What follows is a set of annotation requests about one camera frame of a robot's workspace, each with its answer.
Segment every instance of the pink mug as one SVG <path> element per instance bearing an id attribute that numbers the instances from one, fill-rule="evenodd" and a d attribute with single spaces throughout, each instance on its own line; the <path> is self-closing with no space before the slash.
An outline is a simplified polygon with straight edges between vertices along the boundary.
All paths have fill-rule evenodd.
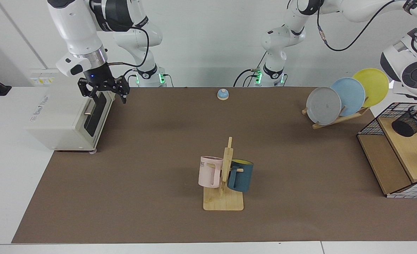
<path id="1" fill-rule="evenodd" d="M 221 181 L 223 159 L 212 156 L 201 156 L 199 166 L 199 185 L 207 188 L 218 188 Z"/>

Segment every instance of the wooden shelf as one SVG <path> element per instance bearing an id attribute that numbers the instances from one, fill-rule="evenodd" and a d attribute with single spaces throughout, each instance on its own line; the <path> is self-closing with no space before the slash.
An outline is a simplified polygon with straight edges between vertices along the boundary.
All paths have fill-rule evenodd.
<path id="1" fill-rule="evenodd" d="M 411 184 L 405 169 L 384 135 L 358 135 L 381 190 L 389 194 Z"/>
<path id="2" fill-rule="evenodd" d="M 381 125 L 390 145 L 398 156 L 403 168 L 412 183 L 417 182 L 417 133 L 412 137 L 403 137 L 392 129 L 392 122 L 396 118 L 379 117 Z"/>

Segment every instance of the yellow plate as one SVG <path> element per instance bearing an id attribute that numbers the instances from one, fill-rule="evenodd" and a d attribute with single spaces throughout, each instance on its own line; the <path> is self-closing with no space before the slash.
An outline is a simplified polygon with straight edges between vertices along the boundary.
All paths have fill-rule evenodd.
<path id="1" fill-rule="evenodd" d="M 359 81 L 365 89 L 365 97 L 368 99 L 364 102 L 364 107 L 368 108 L 380 103 L 389 91 L 389 79 L 379 69 L 363 69 L 352 78 Z"/>

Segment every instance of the gray plate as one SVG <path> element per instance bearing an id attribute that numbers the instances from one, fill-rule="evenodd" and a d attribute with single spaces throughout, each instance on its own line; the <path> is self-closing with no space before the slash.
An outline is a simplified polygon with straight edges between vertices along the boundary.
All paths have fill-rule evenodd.
<path id="1" fill-rule="evenodd" d="M 342 102 L 339 95 L 329 87 L 313 90 L 307 98 L 307 115 L 312 122 L 328 125 L 339 117 Z"/>

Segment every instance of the white wall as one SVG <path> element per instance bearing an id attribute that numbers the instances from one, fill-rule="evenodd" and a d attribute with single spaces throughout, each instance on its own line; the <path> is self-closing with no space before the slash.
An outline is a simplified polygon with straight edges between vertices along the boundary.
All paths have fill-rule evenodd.
<path id="1" fill-rule="evenodd" d="M 0 8 L 0 82 L 31 86 L 30 69 L 42 69 L 32 50 Z"/>
<path id="2" fill-rule="evenodd" d="M 0 0 L 47 68 L 66 53 L 47 11 L 46 0 Z M 163 31 L 163 43 L 152 48 L 156 61 L 173 76 L 176 86 L 232 86 L 244 69 L 256 67 L 263 48 L 263 32 L 282 25 L 286 0 L 144 0 L 150 20 Z M 321 16 L 328 41 L 335 48 L 348 45 L 365 25 L 347 21 L 339 13 Z M 379 16 L 362 38 L 343 53 L 323 44 L 315 17 L 306 25 L 307 39 L 286 50 L 288 85 L 329 86 L 341 77 L 351 77 L 363 68 L 380 68 L 381 52 L 407 31 L 417 20 L 404 11 Z M 109 49 L 110 61 L 132 62 L 118 48 L 110 33 L 99 36 Z M 127 67 L 116 67 L 120 75 Z"/>

